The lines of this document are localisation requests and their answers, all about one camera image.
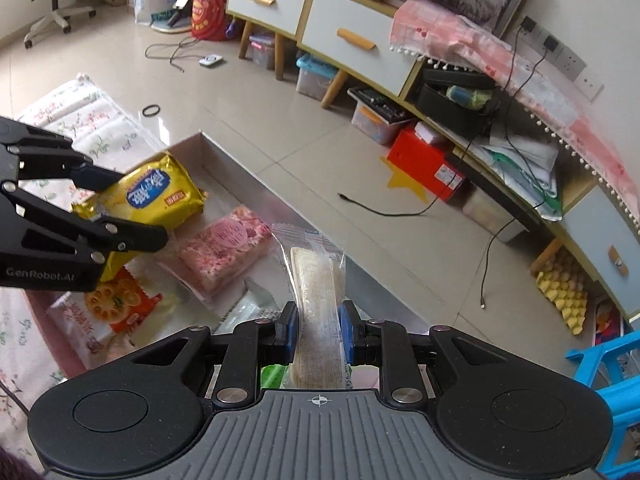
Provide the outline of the green snack bag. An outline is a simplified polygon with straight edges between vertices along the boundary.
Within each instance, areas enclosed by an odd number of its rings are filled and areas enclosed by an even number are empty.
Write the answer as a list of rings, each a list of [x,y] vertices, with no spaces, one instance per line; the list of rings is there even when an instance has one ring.
[[[268,365],[260,372],[260,388],[279,389],[282,386],[283,378],[288,370],[287,365]]]

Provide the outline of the silver foil snack pack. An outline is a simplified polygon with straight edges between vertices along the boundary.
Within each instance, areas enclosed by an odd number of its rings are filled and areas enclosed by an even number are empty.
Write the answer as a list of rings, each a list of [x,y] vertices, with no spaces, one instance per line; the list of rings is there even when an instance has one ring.
[[[252,278],[246,278],[244,285],[244,295],[218,325],[214,331],[215,335],[231,334],[239,324],[255,321],[258,318],[265,318],[268,321],[275,321],[279,318],[281,310],[268,289],[256,283]]]

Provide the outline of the yellow potato chip bag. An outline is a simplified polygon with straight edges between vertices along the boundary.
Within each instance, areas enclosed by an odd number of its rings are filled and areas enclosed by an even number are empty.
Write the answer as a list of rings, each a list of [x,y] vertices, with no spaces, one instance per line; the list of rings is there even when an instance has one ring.
[[[98,220],[104,216],[163,226],[169,235],[189,219],[204,211],[206,195],[192,181],[190,174],[169,153],[126,174],[118,183],[82,203],[73,204],[79,217]],[[111,252],[100,277],[111,281],[127,262],[141,254],[155,252]]]

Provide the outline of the red lotus biscuit pack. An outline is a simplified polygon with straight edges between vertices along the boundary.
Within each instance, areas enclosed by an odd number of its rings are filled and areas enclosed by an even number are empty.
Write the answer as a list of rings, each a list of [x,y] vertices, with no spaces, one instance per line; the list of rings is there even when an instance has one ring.
[[[143,278],[121,268],[111,281],[101,282],[92,292],[66,292],[47,315],[65,336],[86,370],[114,356],[114,340],[126,338],[163,300]]]

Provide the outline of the pink candy pack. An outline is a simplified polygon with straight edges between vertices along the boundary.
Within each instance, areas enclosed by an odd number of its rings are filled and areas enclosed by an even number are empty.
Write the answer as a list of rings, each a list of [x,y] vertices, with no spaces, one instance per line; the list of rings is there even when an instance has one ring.
[[[270,252],[270,226],[241,205],[190,237],[174,240],[158,257],[160,264],[210,299]]]

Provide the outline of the pink cardboard box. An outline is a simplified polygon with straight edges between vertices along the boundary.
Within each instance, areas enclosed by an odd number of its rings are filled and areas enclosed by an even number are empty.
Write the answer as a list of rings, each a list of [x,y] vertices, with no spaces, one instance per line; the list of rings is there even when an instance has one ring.
[[[71,192],[63,206],[84,219],[159,224],[170,236],[156,255],[112,255],[92,292],[29,295],[46,346],[70,377],[193,324],[228,334],[291,300],[302,329],[288,370],[297,388],[341,383],[337,308],[346,299],[410,332],[430,327],[201,136],[152,156],[105,192]]]

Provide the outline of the red shoe box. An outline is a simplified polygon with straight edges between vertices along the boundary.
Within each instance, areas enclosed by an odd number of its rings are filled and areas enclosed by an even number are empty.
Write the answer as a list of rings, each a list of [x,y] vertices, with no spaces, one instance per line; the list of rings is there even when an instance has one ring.
[[[439,134],[431,139],[421,136],[421,124],[400,130],[383,159],[390,170],[388,188],[408,188],[427,203],[427,194],[448,202],[464,181],[464,175],[448,162],[454,146]]]

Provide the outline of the red patterned gift bag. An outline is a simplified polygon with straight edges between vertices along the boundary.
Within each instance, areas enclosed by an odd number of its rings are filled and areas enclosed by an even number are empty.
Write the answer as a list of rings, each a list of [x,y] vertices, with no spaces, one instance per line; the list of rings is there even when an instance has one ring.
[[[229,18],[227,0],[192,0],[191,32],[196,39],[224,41]]]

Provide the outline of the yellow egg tray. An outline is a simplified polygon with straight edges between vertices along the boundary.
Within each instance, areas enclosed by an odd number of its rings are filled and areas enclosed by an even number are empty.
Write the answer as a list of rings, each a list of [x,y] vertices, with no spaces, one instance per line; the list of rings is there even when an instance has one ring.
[[[564,247],[550,256],[534,272],[537,289],[546,298],[572,333],[582,333],[587,317],[589,295],[584,269]]]

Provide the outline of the blue plastic stool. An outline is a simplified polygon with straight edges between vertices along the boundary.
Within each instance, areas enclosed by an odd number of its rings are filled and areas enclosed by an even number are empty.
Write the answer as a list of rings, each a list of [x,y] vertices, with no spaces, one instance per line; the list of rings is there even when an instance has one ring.
[[[639,333],[612,339],[604,344],[582,349],[570,350],[565,359],[577,364],[574,375],[576,382],[591,387],[597,371],[603,364],[611,383],[598,390],[601,398],[608,404],[613,417],[613,430],[599,471],[609,479],[623,479],[627,474],[638,474],[639,460],[627,460],[616,463],[629,428],[639,425],[639,376],[631,378],[623,376],[618,358],[631,350],[639,349]]]

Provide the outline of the wooden TV cabinet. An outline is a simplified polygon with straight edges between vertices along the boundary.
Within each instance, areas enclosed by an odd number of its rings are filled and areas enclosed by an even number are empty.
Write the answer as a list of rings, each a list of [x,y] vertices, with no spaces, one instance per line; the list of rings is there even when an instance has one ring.
[[[299,47],[354,76],[415,112],[409,92],[420,70],[472,72],[472,68],[418,58],[390,48],[392,10],[369,0],[227,0],[227,11],[247,28],[260,25],[279,39]],[[527,114],[529,125],[559,148],[567,163],[560,175],[562,208],[540,218],[585,259],[588,269],[631,323],[639,319],[639,225],[634,226],[599,177],[544,125],[516,101],[514,110]]]

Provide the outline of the black storage box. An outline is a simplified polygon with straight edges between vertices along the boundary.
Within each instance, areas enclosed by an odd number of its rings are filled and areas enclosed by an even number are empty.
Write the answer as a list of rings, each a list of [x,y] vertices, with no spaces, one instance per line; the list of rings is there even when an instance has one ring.
[[[489,136],[500,93],[485,74],[425,67],[414,106],[433,122],[471,140]]]

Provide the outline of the pink lace cloth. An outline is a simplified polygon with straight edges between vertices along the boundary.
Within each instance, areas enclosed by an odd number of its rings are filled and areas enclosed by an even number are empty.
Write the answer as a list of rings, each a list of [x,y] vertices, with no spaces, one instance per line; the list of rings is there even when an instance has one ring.
[[[597,132],[575,99],[510,44],[430,0],[408,0],[396,10],[388,44],[400,53],[474,68],[489,76],[576,152],[638,226],[638,188],[616,149]]]

